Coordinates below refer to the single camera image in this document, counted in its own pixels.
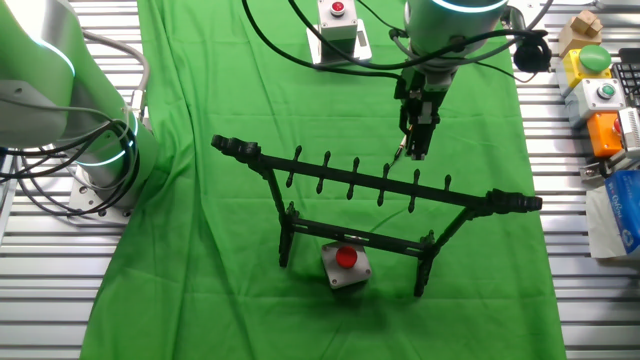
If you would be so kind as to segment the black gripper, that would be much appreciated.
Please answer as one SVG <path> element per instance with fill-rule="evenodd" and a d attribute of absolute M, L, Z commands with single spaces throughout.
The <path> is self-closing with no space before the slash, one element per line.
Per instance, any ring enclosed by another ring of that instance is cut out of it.
<path fill-rule="evenodd" d="M 416 68 L 405 68 L 396 82 L 394 98 L 419 99 L 421 102 L 404 102 L 400 111 L 400 129 L 406 137 L 406 154 L 413 160 L 423 160 L 427 155 L 434 125 L 440 122 L 439 108 L 451 84 L 451 71 L 423 73 Z"/>

